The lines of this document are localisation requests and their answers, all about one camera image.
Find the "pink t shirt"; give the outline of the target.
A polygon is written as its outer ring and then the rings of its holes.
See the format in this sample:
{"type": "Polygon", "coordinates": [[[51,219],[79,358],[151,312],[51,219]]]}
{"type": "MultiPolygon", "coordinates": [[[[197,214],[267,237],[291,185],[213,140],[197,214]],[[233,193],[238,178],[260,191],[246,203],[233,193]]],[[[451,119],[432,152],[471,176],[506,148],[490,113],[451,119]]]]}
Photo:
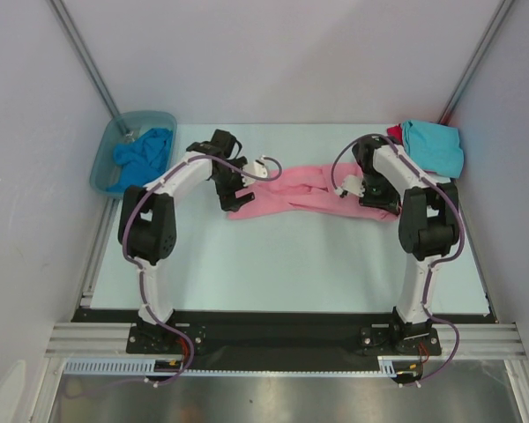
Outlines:
{"type": "Polygon", "coordinates": [[[283,171],[274,182],[256,182],[255,199],[239,211],[229,212],[231,220],[253,219],[282,212],[316,212],[328,215],[393,222],[396,215],[359,204],[359,197],[339,197],[332,186],[331,166],[299,166],[283,171]]]}

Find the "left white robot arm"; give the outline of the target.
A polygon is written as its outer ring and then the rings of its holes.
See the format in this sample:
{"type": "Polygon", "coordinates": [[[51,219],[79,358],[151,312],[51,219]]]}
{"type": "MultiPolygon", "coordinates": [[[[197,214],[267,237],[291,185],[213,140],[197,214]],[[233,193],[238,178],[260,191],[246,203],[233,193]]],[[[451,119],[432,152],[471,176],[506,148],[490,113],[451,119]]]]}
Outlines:
{"type": "Polygon", "coordinates": [[[171,299],[162,292],[158,276],[160,263],[173,252],[177,241],[176,207],[200,183],[215,185],[220,208],[238,212],[254,200],[243,194],[250,178],[244,174],[249,162],[235,157],[241,143],[225,130],[215,130],[208,141],[195,142],[183,158],[163,175],[140,187],[124,191],[118,227],[123,257],[138,272],[139,319],[151,324],[146,341],[156,351],[171,350],[177,341],[176,329],[166,324],[175,311],[171,299]]]}

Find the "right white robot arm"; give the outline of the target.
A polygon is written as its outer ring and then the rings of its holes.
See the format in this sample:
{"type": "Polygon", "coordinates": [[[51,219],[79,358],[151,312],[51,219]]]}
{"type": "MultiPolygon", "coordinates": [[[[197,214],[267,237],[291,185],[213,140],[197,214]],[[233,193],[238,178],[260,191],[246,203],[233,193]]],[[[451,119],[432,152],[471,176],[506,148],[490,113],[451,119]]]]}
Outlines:
{"type": "Polygon", "coordinates": [[[434,276],[464,247],[458,190],[452,182],[437,182],[381,134],[358,138],[352,153],[362,171],[359,204],[399,218],[406,271],[392,310],[389,342],[396,352],[410,353],[435,321],[430,312],[434,276]]]}

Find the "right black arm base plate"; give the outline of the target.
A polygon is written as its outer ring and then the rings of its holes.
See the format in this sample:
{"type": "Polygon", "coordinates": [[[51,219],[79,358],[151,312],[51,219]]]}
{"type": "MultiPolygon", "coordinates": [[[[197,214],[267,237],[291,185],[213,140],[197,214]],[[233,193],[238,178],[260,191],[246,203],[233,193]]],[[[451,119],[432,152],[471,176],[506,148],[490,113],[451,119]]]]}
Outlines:
{"type": "Polygon", "coordinates": [[[432,357],[440,356],[443,351],[437,331],[431,325],[401,328],[397,324],[378,324],[362,327],[358,345],[362,353],[369,356],[413,357],[428,354],[432,357]]]}

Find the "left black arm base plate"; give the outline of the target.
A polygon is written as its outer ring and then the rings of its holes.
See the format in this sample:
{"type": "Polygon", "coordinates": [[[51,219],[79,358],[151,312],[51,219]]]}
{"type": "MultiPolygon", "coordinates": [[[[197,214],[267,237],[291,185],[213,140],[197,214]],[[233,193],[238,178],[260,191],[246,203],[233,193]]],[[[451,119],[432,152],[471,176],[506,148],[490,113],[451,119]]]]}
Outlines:
{"type": "Polygon", "coordinates": [[[189,348],[184,338],[160,326],[150,323],[133,325],[130,328],[125,351],[128,354],[178,354],[187,352],[197,353],[205,342],[205,326],[189,323],[178,323],[176,328],[188,337],[193,344],[189,348]]]}

